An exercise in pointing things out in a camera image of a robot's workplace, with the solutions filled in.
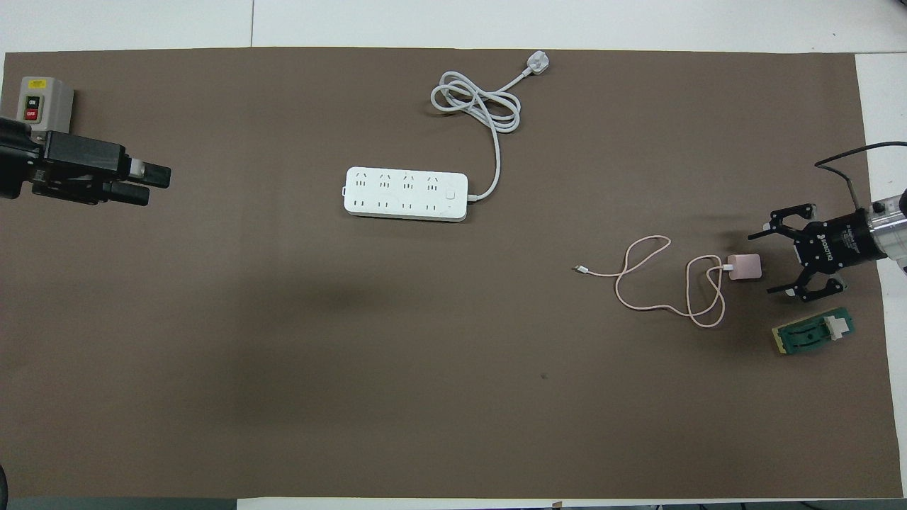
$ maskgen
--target coiled white cable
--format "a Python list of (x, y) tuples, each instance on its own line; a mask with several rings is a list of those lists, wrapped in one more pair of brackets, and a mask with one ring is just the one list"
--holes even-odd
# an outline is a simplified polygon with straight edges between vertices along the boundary
[[(498, 142), (498, 133), (516, 130), (520, 125), (520, 109), (522, 108), (520, 100), (512, 93), (507, 92), (507, 90), (530, 74), (542, 73), (545, 69), (548, 69), (548, 65), (548, 55), (542, 51), (535, 52), (526, 61), (526, 69), (522, 73), (510, 83), (493, 92), (483, 90), (465, 75), (456, 71), (448, 71), (441, 75), (438, 86), (432, 90), (432, 105), (444, 113), (469, 113), (475, 120), (492, 130), (494, 180), (484, 193), (468, 195), (466, 200), (476, 202), (492, 194), (492, 191), (498, 185), (498, 180), (501, 178), (501, 144)], [(438, 103), (438, 94), (444, 98), (446, 105)], [(509, 113), (505, 115), (491, 113), (488, 111), (486, 103), (497, 104)]]
[[(664, 241), (666, 241), (666, 243), (664, 244), (664, 246), (661, 246), (657, 250), (651, 252), (645, 259), (638, 262), (635, 266), (633, 266), (631, 268), (629, 266), (630, 252), (633, 251), (633, 248), (637, 244), (640, 244), (641, 242), (646, 241), (646, 240), (664, 240)], [(653, 310), (653, 309), (666, 309), (666, 310), (669, 310), (669, 311), (672, 311), (672, 312), (678, 314), (681, 317), (689, 318), (697, 326), (699, 326), (701, 328), (713, 328), (713, 327), (717, 326), (721, 322), (721, 320), (725, 317), (725, 297), (724, 297), (724, 295), (721, 294), (721, 276), (725, 272), (726, 268), (730, 267), (730, 266), (725, 266), (724, 264), (722, 264), (721, 258), (718, 257), (717, 255), (701, 255), (699, 257), (694, 258), (690, 262), (687, 262), (687, 272), (686, 272), (687, 312), (686, 313), (674, 308), (671, 305), (651, 305), (651, 306), (647, 306), (647, 307), (638, 307), (638, 306), (629, 304), (622, 296), (620, 296), (620, 281), (623, 280), (623, 277), (625, 277), (628, 274), (630, 274), (631, 272), (639, 269), (639, 267), (641, 267), (643, 264), (648, 262), (649, 259), (651, 259), (652, 257), (655, 257), (656, 255), (658, 255), (661, 251), (663, 251), (670, 245), (671, 245), (671, 239), (667, 236), (662, 236), (662, 235), (646, 236), (642, 239), (635, 240), (632, 244), (630, 244), (627, 247), (627, 251), (624, 253), (624, 266), (623, 266), (623, 269), (620, 270), (620, 272), (617, 272), (614, 274), (597, 273), (597, 272), (590, 271), (589, 268), (586, 268), (585, 266), (576, 266), (576, 267), (574, 267), (574, 269), (582, 274), (590, 274), (592, 276), (598, 276), (598, 277), (602, 277), (602, 278), (615, 278), (616, 280), (614, 280), (614, 294), (618, 297), (618, 300), (625, 307), (627, 307), (629, 309), (634, 309), (634, 310), (639, 310), (639, 311), (648, 311), (648, 310)], [(693, 306), (690, 303), (690, 296), (689, 296), (689, 270), (690, 270), (690, 267), (692, 267), (692, 265), (694, 263), (696, 263), (700, 260), (706, 260), (706, 259), (714, 260), (717, 263), (717, 265), (712, 266), (711, 268), (708, 268), (706, 270), (706, 279), (708, 280), (708, 283), (711, 284), (712, 289), (715, 289), (715, 298), (712, 299), (712, 303), (709, 304), (705, 309), (694, 313)], [(712, 276), (711, 276), (712, 271), (718, 272), (717, 281), (712, 279)], [(705, 315), (708, 312), (710, 312), (719, 303), (720, 303), (721, 312), (718, 315), (718, 318), (715, 320), (715, 322), (706, 324), (706, 323), (700, 322), (697, 319), (697, 317), (699, 317), (701, 315)]]

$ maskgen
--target power strip cord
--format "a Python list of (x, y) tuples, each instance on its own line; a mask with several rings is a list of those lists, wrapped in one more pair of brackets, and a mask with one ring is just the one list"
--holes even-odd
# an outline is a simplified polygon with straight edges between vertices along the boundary
[[(526, 61), (526, 69), (523, 70), (510, 83), (500, 89), (487, 92), (473, 83), (464, 74), (456, 71), (448, 71), (441, 75), (441, 80), (432, 90), (432, 105), (440, 112), (469, 113), (475, 120), (484, 124), (492, 130), (492, 141), (494, 142), (494, 180), (488, 190), (481, 195), (468, 195), (466, 200), (477, 202), (488, 195), (492, 194), (494, 188), (498, 185), (501, 178), (501, 144), (498, 142), (499, 132), (513, 132), (520, 125), (520, 100), (515, 95), (507, 92), (511, 87), (516, 85), (530, 74), (541, 74), (548, 69), (548, 55), (543, 51), (538, 51), (529, 57)], [(438, 103), (438, 95), (444, 99), (446, 104)], [(494, 103), (501, 106), (509, 113), (505, 115), (496, 115), (488, 111), (486, 103)]]
[[(637, 263), (635, 266), (633, 266), (631, 268), (629, 266), (630, 252), (633, 251), (633, 248), (636, 245), (640, 244), (641, 242), (647, 241), (647, 240), (663, 240), (663, 241), (665, 241), (665, 244), (662, 245), (661, 247), (659, 247), (657, 250), (651, 252), (645, 259), (643, 259), (641, 262)], [(680, 311), (671, 305), (652, 305), (652, 306), (647, 306), (647, 307), (638, 307), (638, 306), (629, 304), (622, 296), (620, 296), (620, 281), (623, 280), (623, 277), (625, 277), (628, 274), (630, 274), (631, 272), (639, 269), (643, 264), (648, 262), (649, 259), (651, 259), (652, 257), (655, 257), (656, 255), (658, 255), (660, 252), (664, 251), (670, 245), (671, 245), (671, 239), (667, 236), (662, 236), (662, 235), (646, 236), (642, 239), (635, 240), (632, 244), (629, 245), (629, 247), (627, 247), (627, 251), (624, 253), (624, 266), (623, 266), (623, 269), (620, 270), (620, 272), (617, 272), (614, 274), (597, 273), (597, 272), (593, 272), (593, 271), (589, 270), (589, 268), (587, 268), (585, 266), (576, 266), (576, 267), (574, 267), (574, 269), (582, 274), (589, 274), (591, 276), (598, 276), (601, 278), (615, 278), (616, 280), (614, 280), (614, 294), (618, 297), (618, 300), (625, 307), (627, 307), (629, 309), (634, 309), (634, 310), (638, 310), (638, 311), (648, 311), (648, 310), (653, 310), (653, 309), (666, 309), (666, 310), (669, 310), (669, 311), (672, 311), (672, 312), (678, 314), (681, 317), (689, 318), (690, 320), (693, 321), (693, 323), (695, 323), (697, 326), (699, 326), (701, 328), (713, 328), (713, 327), (717, 326), (721, 322), (721, 320), (725, 317), (725, 297), (724, 297), (724, 295), (721, 294), (721, 276), (725, 271), (729, 271), (729, 270), (733, 269), (733, 266), (731, 266), (729, 264), (723, 264), (721, 258), (718, 257), (717, 255), (701, 255), (687, 263), (687, 272), (686, 272), (687, 311), (686, 312)], [(708, 305), (708, 307), (706, 307), (702, 311), (698, 311), (698, 312), (694, 313), (693, 305), (690, 303), (690, 296), (689, 296), (689, 281), (690, 281), (690, 277), (689, 277), (690, 272), (689, 271), (690, 271), (690, 268), (693, 266), (693, 264), (695, 264), (696, 262), (698, 262), (700, 260), (713, 260), (716, 263), (716, 265), (714, 265), (711, 268), (708, 268), (706, 270), (706, 279), (708, 280), (708, 283), (711, 284), (712, 289), (715, 290), (715, 298), (712, 299), (712, 303), (710, 305)], [(717, 280), (714, 280), (712, 278), (713, 271), (716, 271), (718, 273)], [(714, 309), (716, 305), (719, 305), (719, 307), (721, 309), (721, 313), (718, 315), (718, 318), (715, 320), (715, 322), (706, 324), (706, 323), (700, 322), (697, 319), (697, 317), (699, 317), (701, 315), (705, 315), (708, 312), (712, 311), (712, 309)]]

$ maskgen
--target green terminal block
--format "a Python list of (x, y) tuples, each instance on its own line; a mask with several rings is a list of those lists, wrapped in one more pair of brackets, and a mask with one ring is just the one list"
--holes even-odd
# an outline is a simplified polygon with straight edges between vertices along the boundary
[(781, 354), (796, 354), (850, 335), (853, 319), (847, 309), (841, 307), (772, 328), (772, 333)]

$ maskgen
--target white power strip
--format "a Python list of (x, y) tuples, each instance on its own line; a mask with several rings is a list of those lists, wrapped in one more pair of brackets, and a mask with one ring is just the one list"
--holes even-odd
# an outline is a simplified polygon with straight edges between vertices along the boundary
[(354, 166), (343, 205), (355, 216), (463, 221), (469, 182), (462, 173)]

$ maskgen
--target brown mat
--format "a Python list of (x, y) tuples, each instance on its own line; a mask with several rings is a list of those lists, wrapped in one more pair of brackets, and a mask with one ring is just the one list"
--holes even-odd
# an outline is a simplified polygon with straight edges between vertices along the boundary
[[(346, 168), (492, 178), (485, 128), (433, 113), (455, 69), (526, 51), (9, 54), (77, 91), (73, 132), (173, 168), (151, 205), (0, 203), (0, 455), (14, 495), (900, 496), (873, 264), (802, 305), (765, 288), (772, 209), (848, 212), (812, 162), (863, 144), (844, 54), (551, 52), (514, 88), (498, 190), (461, 224), (346, 214)], [(846, 168), (868, 200), (865, 159)], [(627, 299), (681, 303), (698, 254), (757, 250), (716, 330), (615, 300), (625, 247), (674, 246)], [(769, 329), (846, 306), (781, 357)]]

